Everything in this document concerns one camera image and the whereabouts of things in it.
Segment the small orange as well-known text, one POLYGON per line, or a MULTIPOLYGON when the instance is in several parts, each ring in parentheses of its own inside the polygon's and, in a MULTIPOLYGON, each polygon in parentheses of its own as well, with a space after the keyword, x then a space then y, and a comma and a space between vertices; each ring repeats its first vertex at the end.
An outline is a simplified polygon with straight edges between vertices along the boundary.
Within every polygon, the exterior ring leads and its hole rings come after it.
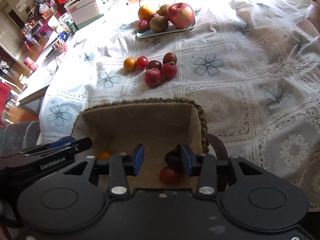
POLYGON ((97 155, 97 160, 107 160, 110 158, 110 156, 113 155, 113 152, 112 151, 104 151, 104 152, 100 152, 98 155, 97 155))
POLYGON ((125 59, 123 66, 127 72, 135 71, 136 70, 136 59, 133 57, 128 57, 127 59, 125 59))

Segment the woven lined basket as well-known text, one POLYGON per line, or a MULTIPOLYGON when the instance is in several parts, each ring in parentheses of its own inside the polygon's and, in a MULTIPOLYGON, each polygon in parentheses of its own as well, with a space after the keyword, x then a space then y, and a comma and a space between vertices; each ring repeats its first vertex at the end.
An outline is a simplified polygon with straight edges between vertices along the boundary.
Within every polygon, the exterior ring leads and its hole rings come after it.
POLYGON ((168 166, 165 155, 183 145, 198 153, 212 153, 218 160, 228 154, 219 137, 208 133, 204 110, 186 98, 151 98, 108 103, 81 112, 72 128, 72 137, 89 137, 92 147, 85 154, 100 152, 130 153, 138 144, 144 146, 144 161, 136 177, 129 176, 130 189, 195 189, 197 178, 185 170, 176 185, 165 185, 159 179, 162 168, 168 166))

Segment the red radish with green top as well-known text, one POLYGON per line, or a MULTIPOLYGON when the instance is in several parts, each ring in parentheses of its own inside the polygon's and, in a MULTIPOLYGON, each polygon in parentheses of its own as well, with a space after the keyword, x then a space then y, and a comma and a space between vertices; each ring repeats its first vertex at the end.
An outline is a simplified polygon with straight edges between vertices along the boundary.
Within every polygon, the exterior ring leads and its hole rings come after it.
POLYGON ((161 74, 166 79, 172 79, 173 77, 175 77, 177 74, 176 63, 174 61, 171 61, 163 64, 161 68, 161 74))

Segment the small red cherry tomato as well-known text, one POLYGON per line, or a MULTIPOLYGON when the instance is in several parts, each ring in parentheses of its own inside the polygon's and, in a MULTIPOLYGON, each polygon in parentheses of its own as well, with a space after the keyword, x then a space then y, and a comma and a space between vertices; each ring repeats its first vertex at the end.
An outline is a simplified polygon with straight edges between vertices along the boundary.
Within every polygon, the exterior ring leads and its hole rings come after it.
POLYGON ((137 68, 139 69, 145 69, 148 64, 149 64, 149 59, 145 56, 140 56, 136 60, 136 65, 137 65, 137 68))

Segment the dark purple plum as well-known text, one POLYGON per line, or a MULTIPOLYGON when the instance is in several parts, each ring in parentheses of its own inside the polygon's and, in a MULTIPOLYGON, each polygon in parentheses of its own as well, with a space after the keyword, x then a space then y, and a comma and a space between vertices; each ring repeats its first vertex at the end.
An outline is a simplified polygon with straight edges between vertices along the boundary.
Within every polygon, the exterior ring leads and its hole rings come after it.
POLYGON ((145 69, 149 70, 149 69, 152 69, 152 68, 156 68, 158 70, 161 70, 162 63, 160 61, 157 61, 157 60, 152 60, 146 65, 145 69))

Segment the white floral lace tablecloth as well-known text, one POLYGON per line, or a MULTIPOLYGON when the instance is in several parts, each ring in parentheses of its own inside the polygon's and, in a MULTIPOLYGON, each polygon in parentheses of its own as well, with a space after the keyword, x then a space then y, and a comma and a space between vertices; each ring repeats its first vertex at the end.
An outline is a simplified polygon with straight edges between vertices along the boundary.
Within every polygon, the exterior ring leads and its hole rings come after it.
POLYGON ((138 5, 115 3, 75 33, 40 111, 41 142, 69 136, 80 114, 112 102, 188 98, 204 110, 208 132, 239 155, 302 189, 319 211, 319 4, 308 0, 182 1, 195 28, 137 38, 138 5), (177 74, 158 87, 128 57, 162 63, 177 74))

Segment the light teal tray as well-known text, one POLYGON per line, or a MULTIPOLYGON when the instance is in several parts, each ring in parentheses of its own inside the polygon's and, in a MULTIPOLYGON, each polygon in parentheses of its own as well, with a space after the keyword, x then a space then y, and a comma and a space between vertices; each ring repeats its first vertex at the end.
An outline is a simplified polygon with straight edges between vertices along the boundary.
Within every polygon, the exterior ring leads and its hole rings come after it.
POLYGON ((197 22, 195 21, 191 26, 189 26, 188 28, 183 28, 183 29, 178 29, 176 26, 174 26, 172 23, 169 23, 168 28, 165 31, 162 32, 155 32, 153 30, 146 30, 146 31, 137 31, 136 33, 136 37, 137 38, 150 38, 150 37, 156 37, 159 35, 167 35, 167 34, 172 34, 172 33, 179 33, 179 32, 183 32, 183 31, 189 31, 192 30, 193 28, 195 28, 197 25, 197 22))

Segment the red plum on tray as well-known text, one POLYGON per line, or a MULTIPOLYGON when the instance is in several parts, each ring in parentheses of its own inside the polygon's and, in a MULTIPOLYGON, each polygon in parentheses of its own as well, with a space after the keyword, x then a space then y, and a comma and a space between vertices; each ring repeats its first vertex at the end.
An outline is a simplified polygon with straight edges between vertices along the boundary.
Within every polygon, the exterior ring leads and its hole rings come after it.
POLYGON ((138 23, 138 29, 140 31, 147 31, 150 29, 149 21, 148 20, 140 20, 138 23))

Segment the front brown kiwi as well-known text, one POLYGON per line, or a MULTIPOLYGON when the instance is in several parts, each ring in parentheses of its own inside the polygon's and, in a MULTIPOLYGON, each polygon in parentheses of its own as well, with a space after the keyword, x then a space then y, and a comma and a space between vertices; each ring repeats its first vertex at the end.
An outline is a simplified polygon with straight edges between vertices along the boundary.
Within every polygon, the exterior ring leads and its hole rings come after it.
POLYGON ((164 16, 155 16, 149 22, 150 29, 156 33, 161 33, 167 30, 169 24, 164 16))

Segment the brown kiwi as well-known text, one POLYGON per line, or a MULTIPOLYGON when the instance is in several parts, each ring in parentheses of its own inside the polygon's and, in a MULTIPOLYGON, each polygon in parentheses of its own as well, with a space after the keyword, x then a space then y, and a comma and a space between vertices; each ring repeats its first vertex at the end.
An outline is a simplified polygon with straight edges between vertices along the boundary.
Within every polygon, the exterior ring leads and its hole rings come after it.
POLYGON ((159 14, 160 16, 163 16, 165 18, 168 18, 168 10, 169 8, 171 7, 170 4, 164 4, 162 5, 158 11, 157 11, 157 14, 159 14))
POLYGON ((150 29, 156 33, 161 33, 167 30, 169 24, 164 16, 155 16, 149 22, 150 29))

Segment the large red apple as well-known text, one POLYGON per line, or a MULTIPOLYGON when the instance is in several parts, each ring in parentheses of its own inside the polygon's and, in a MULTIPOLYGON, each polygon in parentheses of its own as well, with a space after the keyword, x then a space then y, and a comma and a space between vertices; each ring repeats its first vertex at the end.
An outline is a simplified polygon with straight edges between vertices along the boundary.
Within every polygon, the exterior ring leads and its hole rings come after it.
POLYGON ((168 9, 168 20, 178 29, 185 29, 194 24, 195 14, 187 3, 176 3, 168 9))

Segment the large orange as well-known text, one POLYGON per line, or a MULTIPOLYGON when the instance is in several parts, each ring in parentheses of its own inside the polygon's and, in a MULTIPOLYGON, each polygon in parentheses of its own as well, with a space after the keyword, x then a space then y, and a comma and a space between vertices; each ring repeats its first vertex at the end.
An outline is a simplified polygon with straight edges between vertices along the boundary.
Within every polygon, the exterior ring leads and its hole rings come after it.
POLYGON ((138 18, 140 20, 151 21, 153 14, 157 12, 157 9, 148 5, 143 5, 138 10, 138 18))

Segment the small purple plum behind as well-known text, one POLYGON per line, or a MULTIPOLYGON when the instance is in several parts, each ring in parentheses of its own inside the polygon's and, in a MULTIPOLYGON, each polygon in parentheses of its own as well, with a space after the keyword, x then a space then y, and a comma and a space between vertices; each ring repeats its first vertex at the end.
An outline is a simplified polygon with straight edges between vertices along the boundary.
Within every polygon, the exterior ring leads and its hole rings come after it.
POLYGON ((151 18, 154 18, 154 17, 157 17, 157 16, 160 16, 159 14, 155 13, 155 14, 152 14, 151 15, 151 18))

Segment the back brown kiwi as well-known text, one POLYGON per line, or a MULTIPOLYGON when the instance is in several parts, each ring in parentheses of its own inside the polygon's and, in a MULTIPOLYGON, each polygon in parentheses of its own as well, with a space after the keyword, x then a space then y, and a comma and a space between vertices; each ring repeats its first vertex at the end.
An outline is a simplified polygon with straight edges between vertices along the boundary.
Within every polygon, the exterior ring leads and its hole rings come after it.
POLYGON ((169 8, 171 7, 170 4, 164 4, 162 5, 158 11, 157 11, 157 14, 159 14, 160 16, 163 16, 165 18, 168 18, 168 10, 169 8))

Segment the white desk calendar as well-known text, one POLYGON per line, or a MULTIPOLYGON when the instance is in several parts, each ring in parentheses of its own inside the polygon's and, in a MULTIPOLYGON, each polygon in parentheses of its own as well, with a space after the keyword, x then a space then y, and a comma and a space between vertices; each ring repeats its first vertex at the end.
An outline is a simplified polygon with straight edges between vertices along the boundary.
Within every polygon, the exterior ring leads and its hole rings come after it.
POLYGON ((104 16, 101 0, 77 0, 65 4, 66 11, 78 29, 81 29, 104 16))

